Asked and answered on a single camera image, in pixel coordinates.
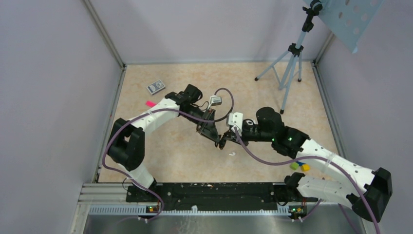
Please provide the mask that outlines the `black round charging case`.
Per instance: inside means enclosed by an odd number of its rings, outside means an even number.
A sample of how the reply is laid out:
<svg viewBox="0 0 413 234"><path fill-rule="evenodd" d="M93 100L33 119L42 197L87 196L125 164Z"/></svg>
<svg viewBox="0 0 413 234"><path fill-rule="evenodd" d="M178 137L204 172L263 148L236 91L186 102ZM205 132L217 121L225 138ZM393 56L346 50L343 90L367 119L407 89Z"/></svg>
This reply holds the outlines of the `black round charging case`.
<svg viewBox="0 0 413 234"><path fill-rule="evenodd" d="M226 139L225 138L221 138L220 141L217 143L217 147L222 150L226 145Z"/></svg>

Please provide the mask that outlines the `white charging case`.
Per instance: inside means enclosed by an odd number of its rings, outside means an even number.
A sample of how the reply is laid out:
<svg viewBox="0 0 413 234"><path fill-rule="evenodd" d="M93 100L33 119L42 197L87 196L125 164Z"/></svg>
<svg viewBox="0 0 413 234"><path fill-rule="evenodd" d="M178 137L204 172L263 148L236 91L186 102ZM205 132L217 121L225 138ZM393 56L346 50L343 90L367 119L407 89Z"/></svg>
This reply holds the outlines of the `white charging case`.
<svg viewBox="0 0 413 234"><path fill-rule="evenodd" d="M245 126L254 126L256 123L251 119L244 119L243 120L243 127Z"/></svg>

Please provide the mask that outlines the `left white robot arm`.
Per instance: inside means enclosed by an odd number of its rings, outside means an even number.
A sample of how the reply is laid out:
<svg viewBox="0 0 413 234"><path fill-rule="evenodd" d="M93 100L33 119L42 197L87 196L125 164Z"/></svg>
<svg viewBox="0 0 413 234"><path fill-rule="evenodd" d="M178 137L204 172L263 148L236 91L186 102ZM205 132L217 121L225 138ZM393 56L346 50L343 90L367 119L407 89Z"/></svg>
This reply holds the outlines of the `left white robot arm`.
<svg viewBox="0 0 413 234"><path fill-rule="evenodd" d="M195 103L203 96L192 84L178 93L167 94L158 104L141 115L115 121L105 154L121 167L121 172L139 183L137 194L144 201L156 196L155 179L143 164L145 141L153 131L166 122L183 116L196 124L196 131L209 140L219 143L220 135L215 125L215 111L201 110Z"/></svg>

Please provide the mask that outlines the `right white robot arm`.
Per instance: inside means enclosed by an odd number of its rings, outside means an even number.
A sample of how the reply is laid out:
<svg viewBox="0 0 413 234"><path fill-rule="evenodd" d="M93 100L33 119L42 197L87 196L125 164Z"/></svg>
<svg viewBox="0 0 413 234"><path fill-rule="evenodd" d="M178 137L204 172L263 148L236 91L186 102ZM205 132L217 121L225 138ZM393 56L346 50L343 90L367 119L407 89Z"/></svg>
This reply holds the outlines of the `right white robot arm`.
<svg viewBox="0 0 413 234"><path fill-rule="evenodd" d="M227 141L244 145L270 142L280 155L296 159L318 169L333 181L322 181L302 173L285 178L286 196L292 201L302 197L320 198L351 208L370 222L380 222L393 194L391 173L380 167L376 170L357 165L329 151L308 134L286 126L280 113L271 107L256 112L256 120L244 119L242 113L231 113L229 130L216 146L222 149Z"/></svg>

